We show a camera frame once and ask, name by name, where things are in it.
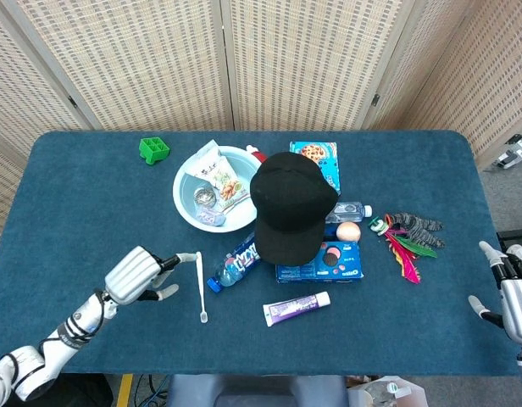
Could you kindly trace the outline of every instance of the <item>cookie box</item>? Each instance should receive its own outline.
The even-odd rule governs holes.
[[[289,151],[313,160],[320,167],[327,182],[340,195],[340,173],[335,142],[291,142]]]
[[[356,242],[323,242],[318,254],[306,265],[276,266],[278,282],[356,282],[361,278]]]

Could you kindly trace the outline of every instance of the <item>green feather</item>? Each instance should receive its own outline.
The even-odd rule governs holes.
[[[402,244],[405,248],[407,248],[410,252],[414,252],[418,256],[427,256],[427,257],[438,257],[436,252],[431,248],[426,248],[425,246],[421,246],[420,244],[412,242],[410,239],[407,239],[402,236],[395,236],[400,244]]]

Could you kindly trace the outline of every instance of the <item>black baseball cap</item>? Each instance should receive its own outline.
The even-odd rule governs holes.
[[[259,257],[275,265],[312,260],[323,241],[325,217],[338,199],[319,166],[301,154],[275,154],[253,176],[250,194],[258,210]]]

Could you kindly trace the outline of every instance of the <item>yellow tape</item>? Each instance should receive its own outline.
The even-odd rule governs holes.
[[[131,393],[131,385],[133,384],[133,375],[123,375],[122,383],[119,385],[118,402],[116,407],[127,407],[129,404],[129,395]]]

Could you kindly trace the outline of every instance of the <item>purple toothpaste tube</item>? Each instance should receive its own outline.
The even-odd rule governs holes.
[[[303,314],[313,309],[325,307],[330,304],[329,294],[326,291],[307,297],[290,299],[280,303],[263,305],[264,318],[268,326]]]

